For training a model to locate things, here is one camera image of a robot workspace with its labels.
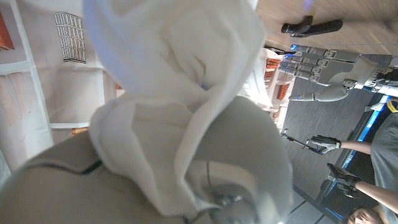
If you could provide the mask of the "person's right gloved hand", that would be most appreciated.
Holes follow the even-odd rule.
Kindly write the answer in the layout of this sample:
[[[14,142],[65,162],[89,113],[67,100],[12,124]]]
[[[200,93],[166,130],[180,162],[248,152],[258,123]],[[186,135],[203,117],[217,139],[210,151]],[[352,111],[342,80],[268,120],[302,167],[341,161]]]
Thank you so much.
[[[345,196],[360,198],[360,193],[355,187],[355,184],[361,181],[360,177],[330,163],[327,163],[326,166],[330,169],[338,188],[343,191]]]

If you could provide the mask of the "person's left gloved hand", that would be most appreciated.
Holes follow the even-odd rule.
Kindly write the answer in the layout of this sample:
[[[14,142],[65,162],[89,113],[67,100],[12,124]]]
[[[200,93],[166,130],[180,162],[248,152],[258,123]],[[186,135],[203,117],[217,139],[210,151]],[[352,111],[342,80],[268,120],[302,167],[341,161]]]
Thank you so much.
[[[309,141],[315,145],[316,151],[321,154],[326,154],[341,147],[341,141],[339,139],[322,135],[312,136]]]

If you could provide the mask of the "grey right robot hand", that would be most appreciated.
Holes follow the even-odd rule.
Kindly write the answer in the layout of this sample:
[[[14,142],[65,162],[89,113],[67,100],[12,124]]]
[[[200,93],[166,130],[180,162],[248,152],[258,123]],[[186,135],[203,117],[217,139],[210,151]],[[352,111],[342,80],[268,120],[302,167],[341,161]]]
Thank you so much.
[[[287,151],[248,99],[202,118],[176,101],[118,99],[11,175],[1,222],[280,223],[292,204]]]

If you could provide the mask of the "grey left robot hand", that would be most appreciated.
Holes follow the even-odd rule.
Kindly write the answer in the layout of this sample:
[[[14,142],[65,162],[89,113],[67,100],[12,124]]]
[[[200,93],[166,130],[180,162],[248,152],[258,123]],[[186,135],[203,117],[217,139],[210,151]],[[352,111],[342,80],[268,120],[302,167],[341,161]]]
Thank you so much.
[[[322,49],[293,44],[291,53],[284,56],[278,71],[321,85],[313,93],[290,96],[292,101],[338,101],[352,89],[362,89],[376,74],[376,62],[357,52]]]

